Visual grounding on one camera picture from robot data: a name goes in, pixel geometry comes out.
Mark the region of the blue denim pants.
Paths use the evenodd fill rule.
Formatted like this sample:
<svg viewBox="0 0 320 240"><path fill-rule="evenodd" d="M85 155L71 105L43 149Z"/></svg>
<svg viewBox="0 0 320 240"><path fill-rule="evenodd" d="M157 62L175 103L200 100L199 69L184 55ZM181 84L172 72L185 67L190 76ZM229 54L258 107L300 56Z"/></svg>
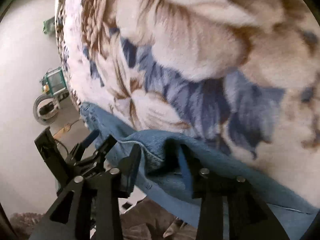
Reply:
<svg viewBox="0 0 320 240"><path fill-rule="evenodd" d="M300 239L319 212L319 208L287 187L204 142L167 131L137 132L116 116L89 102L81 104L80 115L90 130L99 130L96 147L109 135L117 140L106 156L112 166L119 165L121 159L129 156L134 144L138 144L142 157L136 186L161 207L194 227L199 221L201 202L192 199L191 191L185 188L184 174L178 162L178 156L182 153L191 153L203 167L222 177L246 178L276 215L290 239Z"/></svg>

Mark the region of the tape roll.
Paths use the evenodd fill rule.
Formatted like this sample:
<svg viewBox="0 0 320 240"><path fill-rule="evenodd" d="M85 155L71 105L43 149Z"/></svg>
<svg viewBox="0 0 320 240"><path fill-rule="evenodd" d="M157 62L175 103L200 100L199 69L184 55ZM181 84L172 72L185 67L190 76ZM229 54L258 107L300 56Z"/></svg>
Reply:
<svg viewBox="0 0 320 240"><path fill-rule="evenodd" d="M40 95L33 104L33 115L35 120L43 125L52 124L59 113L60 105L56 98L46 94Z"/></svg>

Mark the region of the teal storage rack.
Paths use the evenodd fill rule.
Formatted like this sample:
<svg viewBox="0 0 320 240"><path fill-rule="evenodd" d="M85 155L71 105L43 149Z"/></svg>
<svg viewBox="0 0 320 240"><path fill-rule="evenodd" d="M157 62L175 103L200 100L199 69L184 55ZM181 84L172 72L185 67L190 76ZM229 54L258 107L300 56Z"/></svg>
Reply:
<svg viewBox="0 0 320 240"><path fill-rule="evenodd" d="M49 69L40 81L42 92L50 96L58 96L67 92L67 85L61 67Z"/></svg>

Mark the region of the floral bed blanket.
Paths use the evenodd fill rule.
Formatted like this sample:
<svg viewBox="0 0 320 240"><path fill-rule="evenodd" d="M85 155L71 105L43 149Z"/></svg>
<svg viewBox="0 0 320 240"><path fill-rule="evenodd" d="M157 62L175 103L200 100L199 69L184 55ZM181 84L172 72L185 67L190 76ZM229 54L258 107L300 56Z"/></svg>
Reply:
<svg viewBox="0 0 320 240"><path fill-rule="evenodd" d="M55 0L75 107L183 133L319 206L319 10L306 0Z"/></svg>

